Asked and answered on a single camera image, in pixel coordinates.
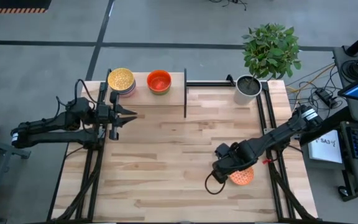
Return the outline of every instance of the wooden tabletop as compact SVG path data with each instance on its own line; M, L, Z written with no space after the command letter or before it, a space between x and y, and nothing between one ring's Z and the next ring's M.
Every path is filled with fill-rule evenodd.
M99 84L87 82L92 95L97 94ZM285 85L282 81L268 85L280 125L291 116ZM210 195L204 189L219 144L262 135L256 101L239 106L233 102L233 94L230 87L189 88L187 118L183 118L183 105L177 103L127 104L127 109L138 112L138 119L118 130L119 141L106 141L94 221L277 221L269 170L262 163L264 156L253 166L255 176L249 185L238 186L229 180L219 195ZM67 153L79 147L70 144ZM85 158L86 151L81 150L66 159L52 218L61 215L78 193ZM302 155L288 148L284 158L291 190L316 216ZM220 188L213 179L208 185L212 191Z

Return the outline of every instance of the concrete floor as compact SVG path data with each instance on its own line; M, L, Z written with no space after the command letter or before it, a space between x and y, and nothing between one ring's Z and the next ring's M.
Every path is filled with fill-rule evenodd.
M53 0L46 14L0 15L0 40L96 41L107 3ZM358 0L249 1L246 12L241 5L223 4L116 0L104 41L240 44L247 27L266 22L295 26L300 45L334 47L358 38ZM92 53L93 47L0 45L0 140L9 143L10 130L22 121L53 116L55 95L72 99L74 82L85 78ZM300 52L299 57L302 69L284 78L287 84L333 62L331 52ZM102 48L93 80L116 67L135 72L180 72L186 67L190 80L221 80L227 74L236 78L247 73L243 64L241 50ZM327 80L326 73L314 84L323 86ZM333 80L341 87L337 75ZM290 86L298 88L299 82ZM325 118L328 112L319 114ZM28 161L12 160L0 189L0 217L8 223L41 222L47 217L65 144L30 150ZM343 184L340 172L309 165L307 169L319 217L358 223L358 199L344 203L336 193L335 186Z

